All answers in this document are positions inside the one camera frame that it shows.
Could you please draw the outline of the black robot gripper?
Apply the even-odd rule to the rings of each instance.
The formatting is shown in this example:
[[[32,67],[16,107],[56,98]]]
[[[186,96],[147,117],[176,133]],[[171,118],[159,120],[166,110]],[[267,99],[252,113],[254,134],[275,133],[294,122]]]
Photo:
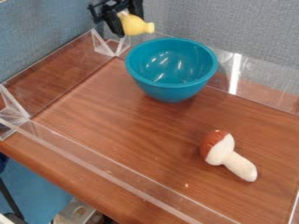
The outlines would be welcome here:
[[[127,10],[131,14],[144,17],[143,0],[100,0],[96,4],[88,5],[93,22],[107,22],[109,30],[123,38],[125,36],[117,13]]]

